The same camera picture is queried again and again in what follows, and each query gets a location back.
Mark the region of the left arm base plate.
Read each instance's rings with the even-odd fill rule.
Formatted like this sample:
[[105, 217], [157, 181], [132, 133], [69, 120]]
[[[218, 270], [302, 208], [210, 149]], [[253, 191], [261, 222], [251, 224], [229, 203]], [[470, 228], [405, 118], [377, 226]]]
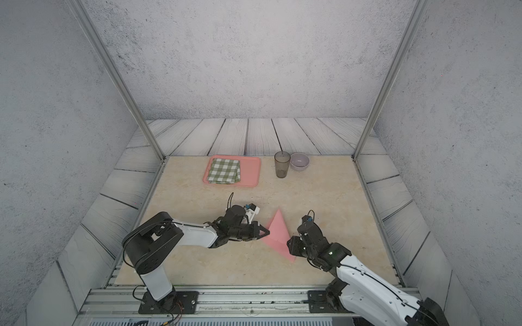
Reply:
[[193, 315], [196, 312], [199, 292], [174, 291], [156, 301], [147, 291], [141, 299], [139, 315]]

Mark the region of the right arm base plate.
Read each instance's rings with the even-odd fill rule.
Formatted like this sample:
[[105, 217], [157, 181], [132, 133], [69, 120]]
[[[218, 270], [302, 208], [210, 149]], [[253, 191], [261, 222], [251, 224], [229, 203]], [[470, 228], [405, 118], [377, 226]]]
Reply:
[[341, 314], [351, 313], [342, 304], [338, 296], [331, 291], [311, 290], [307, 292], [309, 312], [313, 314]]

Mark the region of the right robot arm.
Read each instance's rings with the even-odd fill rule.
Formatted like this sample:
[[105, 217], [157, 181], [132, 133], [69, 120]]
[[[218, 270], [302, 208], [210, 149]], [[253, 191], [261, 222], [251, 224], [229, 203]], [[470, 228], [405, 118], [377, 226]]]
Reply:
[[367, 268], [339, 243], [329, 243], [314, 218], [301, 218], [297, 236], [287, 242], [289, 253], [305, 258], [334, 280], [326, 301], [334, 311], [350, 311], [373, 325], [448, 325], [443, 309], [427, 297], [418, 300]]

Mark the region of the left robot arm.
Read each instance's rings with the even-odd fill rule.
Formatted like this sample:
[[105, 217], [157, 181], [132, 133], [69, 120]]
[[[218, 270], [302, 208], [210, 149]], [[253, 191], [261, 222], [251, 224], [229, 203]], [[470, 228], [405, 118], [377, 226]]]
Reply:
[[133, 268], [144, 283], [147, 295], [159, 304], [176, 294], [163, 266], [175, 247], [216, 249], [231, 241], [262, 239], [270, 235], [270, 231], [254, 219], [259, 211], [254, 204], [228, 205], [223, 216], [204, 224], [179, 221], [162, 211], [124, 237], [123, 262]]

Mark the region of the pink square paper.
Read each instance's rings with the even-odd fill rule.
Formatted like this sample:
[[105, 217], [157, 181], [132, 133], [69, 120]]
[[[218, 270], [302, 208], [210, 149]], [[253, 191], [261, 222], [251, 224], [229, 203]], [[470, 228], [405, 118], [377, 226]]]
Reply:
[[269, 220], [266, 229], [269, 231], [269, 235], [263, 237], [262, 241], [293, 263], [296, 257], [289, 252], [287, 242], [290, 240], [290, 234], [280, 209], [277, 209], [275, 215]]

